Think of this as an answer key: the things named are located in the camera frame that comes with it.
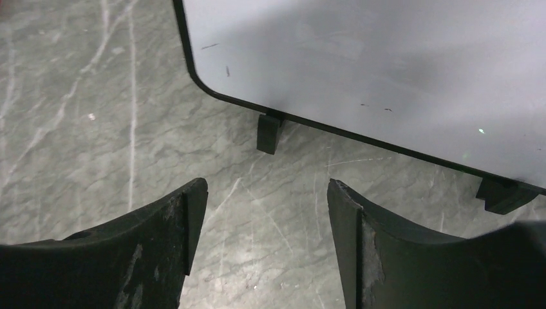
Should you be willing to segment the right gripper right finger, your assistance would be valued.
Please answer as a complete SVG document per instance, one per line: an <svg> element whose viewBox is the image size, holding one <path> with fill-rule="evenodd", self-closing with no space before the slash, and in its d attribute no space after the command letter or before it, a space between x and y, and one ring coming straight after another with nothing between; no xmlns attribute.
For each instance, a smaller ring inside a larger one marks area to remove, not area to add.
<svg viewBox="0 0 546 309"><path fill-rule="evenodd" d="M545 222L464 239L418 225L329 181L347 308L544 308Z"/></svg>

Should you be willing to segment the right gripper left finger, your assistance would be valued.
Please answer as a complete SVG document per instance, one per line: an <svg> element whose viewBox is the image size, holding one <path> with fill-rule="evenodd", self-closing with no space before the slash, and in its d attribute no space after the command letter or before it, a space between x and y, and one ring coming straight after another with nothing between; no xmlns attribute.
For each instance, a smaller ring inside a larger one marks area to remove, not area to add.
<svg viewBox="0 0 546 309"><path fill-rule="evenodd" d="M62 240L1 246L2 308L178 308L207 208L196 178Z"/></svg>

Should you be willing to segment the white whiteboard black frame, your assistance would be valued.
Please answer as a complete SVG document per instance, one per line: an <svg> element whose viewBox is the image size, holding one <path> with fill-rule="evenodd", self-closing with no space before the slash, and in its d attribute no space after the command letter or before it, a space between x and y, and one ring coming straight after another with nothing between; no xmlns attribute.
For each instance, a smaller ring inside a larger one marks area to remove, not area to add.
<svg viewBox="0 0 546 309"><path fill-rule="evenodd" d="M260 112L481 177L507 214L545 194L544 1L175 1L187 69Z"/></svg>

